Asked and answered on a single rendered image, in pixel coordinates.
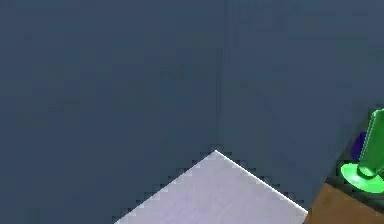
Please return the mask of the brown wooden table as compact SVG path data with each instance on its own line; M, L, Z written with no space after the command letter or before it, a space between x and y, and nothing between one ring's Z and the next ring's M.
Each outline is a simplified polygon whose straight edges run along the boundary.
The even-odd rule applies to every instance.
M359 190L341 175L338 161L302 224L384 224L384 193Z

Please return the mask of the green lamp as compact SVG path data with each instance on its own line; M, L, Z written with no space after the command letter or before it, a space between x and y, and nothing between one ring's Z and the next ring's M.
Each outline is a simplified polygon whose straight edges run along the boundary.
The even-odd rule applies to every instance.
M384 192L384 109L375 110L370 118L358 163L343 164L343 178L363 192Z

